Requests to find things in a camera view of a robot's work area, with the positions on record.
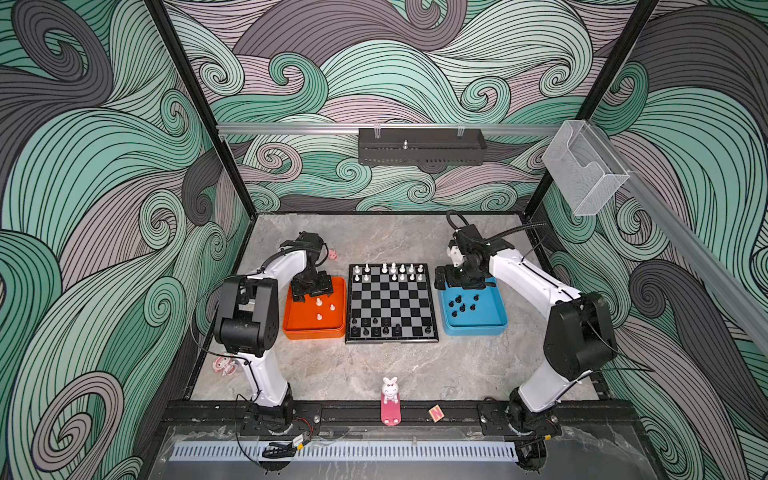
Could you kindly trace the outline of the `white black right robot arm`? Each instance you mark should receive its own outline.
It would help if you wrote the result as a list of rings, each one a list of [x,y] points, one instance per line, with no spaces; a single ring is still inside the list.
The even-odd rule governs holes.
[[[544,361],[510,395],[511,418],[523,422],[551,411],[574,385],[616,358],[606,299],[557,280],[506,240],[531,224],[485,237],[455,211],[446,220],[453,230],[447,247],[450,263],[436,269],[435,287],[483,290],[494,280],[522,295],[546,320]]]

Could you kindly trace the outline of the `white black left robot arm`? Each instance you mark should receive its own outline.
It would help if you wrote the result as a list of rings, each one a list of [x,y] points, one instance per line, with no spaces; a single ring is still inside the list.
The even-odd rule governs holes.
[[[221,287],[214,339],[242,367],[252,411],[279,426],[294,418],[290,384],[272,351],[280,326],[279,291],[290,287],[290,297],[300,303],[331,295],[332,278],[318,269],[327,252],[319,234],[302,231],[281,243],[256,272],[231,276]]]

